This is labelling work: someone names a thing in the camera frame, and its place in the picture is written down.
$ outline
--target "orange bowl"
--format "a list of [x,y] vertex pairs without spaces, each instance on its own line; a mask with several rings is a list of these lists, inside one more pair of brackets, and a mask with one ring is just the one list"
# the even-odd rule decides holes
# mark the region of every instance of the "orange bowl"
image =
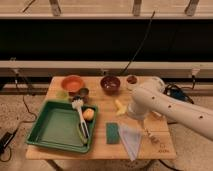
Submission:
[[69,75],[62,80],[61,87],[74,94],[84,87],[84,81],[78,75]]

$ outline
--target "green plastic tray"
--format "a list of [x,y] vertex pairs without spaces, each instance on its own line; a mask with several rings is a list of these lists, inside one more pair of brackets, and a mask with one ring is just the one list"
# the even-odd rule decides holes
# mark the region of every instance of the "green plastic tray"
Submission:
[[88,152],[92,143],[98,108],[84,105],[82,110],[84,111],[87,108],[93,109],[95,114],[94,119],[87,122],[90,138],[86,145],[82,143],[77,132],[77,125],[80,121],[77,111],[68,102],[52,100],[45,102],[26,143],[79,153]]

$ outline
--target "black panel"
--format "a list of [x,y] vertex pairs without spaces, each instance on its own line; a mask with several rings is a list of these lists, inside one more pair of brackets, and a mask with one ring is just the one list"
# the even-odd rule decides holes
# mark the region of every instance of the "black panel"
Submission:
[[[149,20],[0,20],[0,58],[130,60]],[[137,61],[213,61],[213,20],[153,20]]]

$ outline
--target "floor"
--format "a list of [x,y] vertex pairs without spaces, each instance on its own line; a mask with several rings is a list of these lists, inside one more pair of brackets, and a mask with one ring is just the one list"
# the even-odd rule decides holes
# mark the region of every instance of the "floor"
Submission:
[[[43,95],[26,96],[30,111],[38,113]],[[196,104],[213,109],[213,97],[192,97]],[[13,131],[19,120],[32,119],[27,113],[20,95],[0,95],[0,136],[6,131]],[[25,144],[27,132],[32,124],[23,124],[15,139],[11,142],[12,157],[9,162],[0,162],[1,171],[52,171],[53,169],[45,161],[27,160]],[[213,143],[206,138],[194,133],[186,127],[175,124],[169,126],[173,143],[177,152],[177,158],[165,162],[180,170],[185,171],[212,171],[213,170]],[[2,159],[8,157],[8,150],[5,151]],[[69,170],[142,170],[141,168],[148,161],[136,160],[85,160],[68,161],[56,160],[65,171]],[[161,163],[155,161],[148,169],[149,171],[168,171]]]

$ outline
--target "white cloth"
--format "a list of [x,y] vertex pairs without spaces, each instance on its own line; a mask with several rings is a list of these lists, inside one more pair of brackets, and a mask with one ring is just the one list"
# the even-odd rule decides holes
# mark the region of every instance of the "white cloth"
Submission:
[[140,130],[130,128],[126,124],[119,124],[118,132],[121,137],[122,143],[130,157],[134,161],[140,150],[142,134]]

